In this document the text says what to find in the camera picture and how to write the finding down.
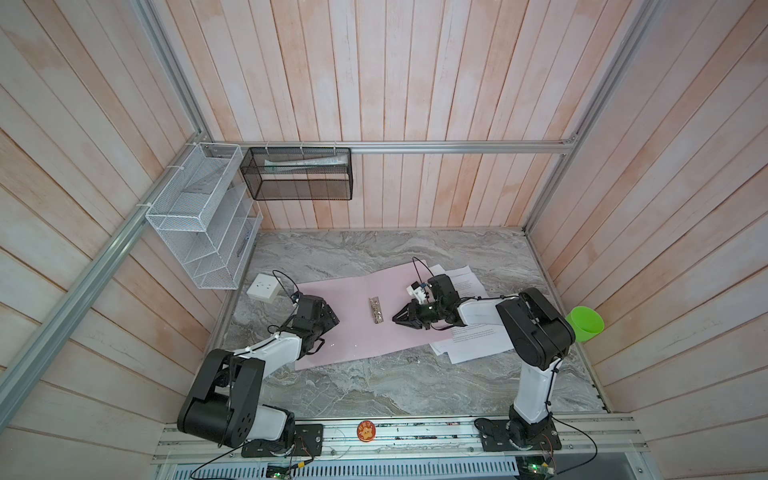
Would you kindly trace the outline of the pink file folder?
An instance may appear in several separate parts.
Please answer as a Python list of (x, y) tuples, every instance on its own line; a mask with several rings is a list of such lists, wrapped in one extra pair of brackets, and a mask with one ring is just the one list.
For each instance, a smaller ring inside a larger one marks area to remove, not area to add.
[(379, 357), (450, 339), (451, 330), (415, 330), (392, 321), (411, 300), (407, 288), (427, 278), (424, 266), (407, 262), (364, 276), (301, 284), (302, 293), (326, 300), (339, 324), (323, 335), (319, 352), (298, 360), (295, 369)]

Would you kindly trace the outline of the printed white paper sheet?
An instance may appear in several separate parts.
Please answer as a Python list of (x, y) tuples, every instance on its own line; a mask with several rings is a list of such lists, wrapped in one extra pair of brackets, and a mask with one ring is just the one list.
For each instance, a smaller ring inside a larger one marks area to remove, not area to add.
[[(485, 287), (469, 266), (446, 271), (441, 265), (431, 267), (436, 274), (447, 274), (457, 292), (461, 295), (486, 296)], [(435, 355), (447, 354), (452, 364), (459, 364), (491, 355), (504, 353), (513, 349), (504, 326), (496, 324), (480, 324), (452, 329), (452, 337), (430, 344)]]

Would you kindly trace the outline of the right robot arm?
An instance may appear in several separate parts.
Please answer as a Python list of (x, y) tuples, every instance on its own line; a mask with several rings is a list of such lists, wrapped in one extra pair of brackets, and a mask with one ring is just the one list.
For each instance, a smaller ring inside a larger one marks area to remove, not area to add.
[(560, 363), (576, 335), (571, 325), (536, 288), (499, 297), (461, 296), (446, 274), (407, 288), (411, 297), (392, 322), (411, 329), (448, 328), (473, 324), (500, 326), (501, 338), (511, 342), (522, 360), (520, 382), (509, 419), (477, 418), (485, 452), (562, 448), (550, 411), (551, 395)]

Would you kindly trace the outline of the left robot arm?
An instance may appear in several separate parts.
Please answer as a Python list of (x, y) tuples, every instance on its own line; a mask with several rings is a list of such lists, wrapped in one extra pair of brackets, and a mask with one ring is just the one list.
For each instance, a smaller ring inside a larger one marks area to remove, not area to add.
[(262, 382), (317, 353), (324, 335), (338, 324), (326, 300), (301, 294), (269, 338), (239, 350), (210, 351), (179, 411), (177, 429), (219, 446), (253, 442), (274, 455), (288, 453), (295, 444), (295, 416), (260, 401)]

